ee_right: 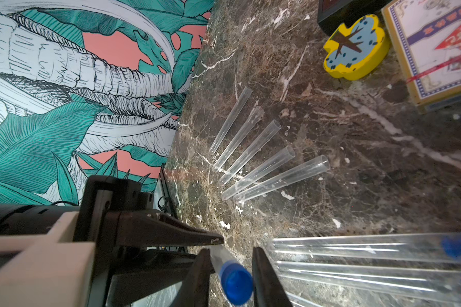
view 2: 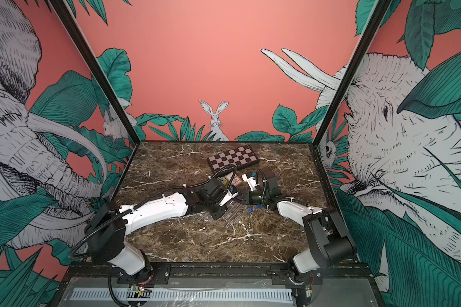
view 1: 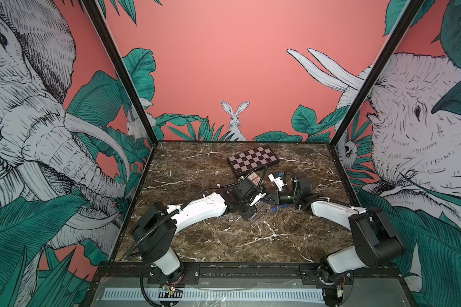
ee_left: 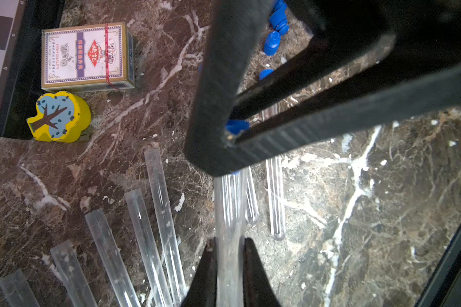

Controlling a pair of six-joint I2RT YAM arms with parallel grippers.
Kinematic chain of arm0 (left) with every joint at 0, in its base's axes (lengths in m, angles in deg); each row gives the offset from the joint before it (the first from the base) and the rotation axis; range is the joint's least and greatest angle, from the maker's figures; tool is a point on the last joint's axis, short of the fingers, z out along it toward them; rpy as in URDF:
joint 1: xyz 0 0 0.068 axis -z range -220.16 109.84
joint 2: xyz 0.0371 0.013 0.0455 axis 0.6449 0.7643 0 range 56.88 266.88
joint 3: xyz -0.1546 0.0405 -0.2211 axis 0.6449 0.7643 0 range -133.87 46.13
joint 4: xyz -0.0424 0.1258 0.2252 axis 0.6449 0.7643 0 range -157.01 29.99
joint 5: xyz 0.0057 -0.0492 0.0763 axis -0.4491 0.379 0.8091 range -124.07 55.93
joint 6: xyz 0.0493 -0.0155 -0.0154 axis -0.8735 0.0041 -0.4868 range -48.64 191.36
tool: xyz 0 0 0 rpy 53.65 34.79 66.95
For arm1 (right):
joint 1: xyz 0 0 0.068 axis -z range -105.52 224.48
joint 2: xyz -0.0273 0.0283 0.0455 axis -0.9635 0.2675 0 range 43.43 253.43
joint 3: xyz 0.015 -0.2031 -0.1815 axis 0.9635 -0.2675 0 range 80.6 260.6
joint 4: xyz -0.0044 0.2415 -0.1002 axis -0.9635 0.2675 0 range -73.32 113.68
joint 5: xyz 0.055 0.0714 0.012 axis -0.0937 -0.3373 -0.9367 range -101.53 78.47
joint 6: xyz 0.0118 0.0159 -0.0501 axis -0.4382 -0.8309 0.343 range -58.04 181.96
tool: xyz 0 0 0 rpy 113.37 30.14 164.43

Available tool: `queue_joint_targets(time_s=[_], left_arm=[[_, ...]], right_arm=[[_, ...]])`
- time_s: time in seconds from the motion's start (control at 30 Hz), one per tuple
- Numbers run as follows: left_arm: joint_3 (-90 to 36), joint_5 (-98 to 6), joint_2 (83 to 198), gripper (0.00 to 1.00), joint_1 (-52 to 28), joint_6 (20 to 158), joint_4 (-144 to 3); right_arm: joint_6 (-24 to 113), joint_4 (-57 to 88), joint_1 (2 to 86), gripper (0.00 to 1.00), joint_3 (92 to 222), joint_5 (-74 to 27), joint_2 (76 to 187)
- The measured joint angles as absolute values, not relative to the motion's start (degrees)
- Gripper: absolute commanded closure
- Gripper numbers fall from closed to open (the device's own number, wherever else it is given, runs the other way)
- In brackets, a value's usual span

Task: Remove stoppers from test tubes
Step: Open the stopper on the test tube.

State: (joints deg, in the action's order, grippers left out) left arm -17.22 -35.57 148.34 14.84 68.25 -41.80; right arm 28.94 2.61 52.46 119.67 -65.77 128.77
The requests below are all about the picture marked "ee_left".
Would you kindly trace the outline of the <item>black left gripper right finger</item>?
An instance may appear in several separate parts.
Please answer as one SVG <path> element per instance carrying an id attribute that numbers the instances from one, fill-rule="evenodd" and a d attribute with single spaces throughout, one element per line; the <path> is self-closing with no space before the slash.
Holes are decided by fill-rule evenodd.
<path id="1" fill-rule="evenodd" d="M 243 304 L 246 307 L 280 307 L 251 238 L 246 238 L 243 246 Z"/>

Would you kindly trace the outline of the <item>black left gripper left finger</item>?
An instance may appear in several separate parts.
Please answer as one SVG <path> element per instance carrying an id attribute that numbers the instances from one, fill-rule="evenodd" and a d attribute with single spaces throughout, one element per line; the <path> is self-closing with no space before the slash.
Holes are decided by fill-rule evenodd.
<path id="1" fill-rule="evenodd" d="M 216 307 L 218 254 L 216 238 L 208 240 L 182 307 Z"/>

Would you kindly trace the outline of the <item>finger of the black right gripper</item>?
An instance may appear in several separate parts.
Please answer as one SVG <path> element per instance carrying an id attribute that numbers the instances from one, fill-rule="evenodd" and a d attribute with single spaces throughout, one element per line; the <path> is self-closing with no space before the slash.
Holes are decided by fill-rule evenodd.
<path id="1" fill-rule="evenodd" d="M 231 118 L 244 120 L 304 89 L 376 47 L 389 27 L 380 1 L 287 1 L 312 29 L 308 46 L 239 94 Z"/>
<path id="2" fill-rule="evenodd" d="M 461 1 L 380 2 L 389 31 L 376 47 L 393 43 L 380 63 L 235 137 L 225 126 L 235 120 L 238 88 L 274 4 L 217 1 L 187 160 L 221 177 L 340 134 L 461 104 Z"/>

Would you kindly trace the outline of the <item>blue stopper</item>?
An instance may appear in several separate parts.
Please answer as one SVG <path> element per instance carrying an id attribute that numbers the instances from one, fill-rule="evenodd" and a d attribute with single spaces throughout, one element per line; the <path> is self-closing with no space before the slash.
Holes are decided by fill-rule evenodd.
<path id="1" fill-rule="evenodd" d="M 267 76 L 269 76 L 274 70 L 273 69 L 265 69 L 265 70 L 262 70 L 260 73 L 259 73 L 259 80 L 263 80 L 264 78 L 266 78 Z"/>
<path id="2" fill-rule="evenodd" d="M 287 4 L 284 0 L 276 0 L 269 23 L 272 29 L 281 36 L 286 35 L 289 31 L 288 18 L 286 16 Z"/>
<path id="3" fill-rule="evenodd" d="M 273 56 L 277 53 L 277 50 L 280 46 L 281 35 L 277 31 L 271 32 L 266 40 L 263 47 L 263 52 L 267 56 Z"/>

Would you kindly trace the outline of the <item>clear test tube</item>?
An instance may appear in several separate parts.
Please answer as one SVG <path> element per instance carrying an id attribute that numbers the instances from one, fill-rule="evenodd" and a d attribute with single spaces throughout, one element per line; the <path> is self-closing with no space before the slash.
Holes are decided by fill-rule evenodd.
<path id="1" fill-rule="evenodd" d="M 72 243 L 69 240 L 60 243 L 50 253 L 72 305 L 97 307 Z"/>

